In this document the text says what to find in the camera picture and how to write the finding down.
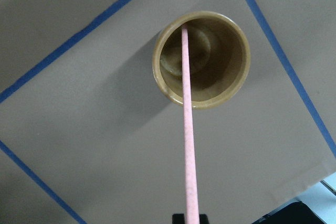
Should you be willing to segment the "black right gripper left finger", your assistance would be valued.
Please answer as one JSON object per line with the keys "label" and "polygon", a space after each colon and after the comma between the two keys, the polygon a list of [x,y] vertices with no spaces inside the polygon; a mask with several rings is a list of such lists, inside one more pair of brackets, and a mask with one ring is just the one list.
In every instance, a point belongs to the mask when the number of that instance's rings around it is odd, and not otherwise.
{"label": "black right gripper left finger", "polygon": [[185,224],[184,214],[173,214],[172,224]]}

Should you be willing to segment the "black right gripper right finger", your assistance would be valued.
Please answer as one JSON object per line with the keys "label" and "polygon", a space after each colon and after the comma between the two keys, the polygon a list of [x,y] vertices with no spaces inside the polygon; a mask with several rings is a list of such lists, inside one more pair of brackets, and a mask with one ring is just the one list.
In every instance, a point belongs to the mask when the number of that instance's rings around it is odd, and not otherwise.
{"label": "black right gripper right finger", "polygon": [[200,224],[209,224],[209,219],[208,216],[206,214],[199,214],[199,222]]}

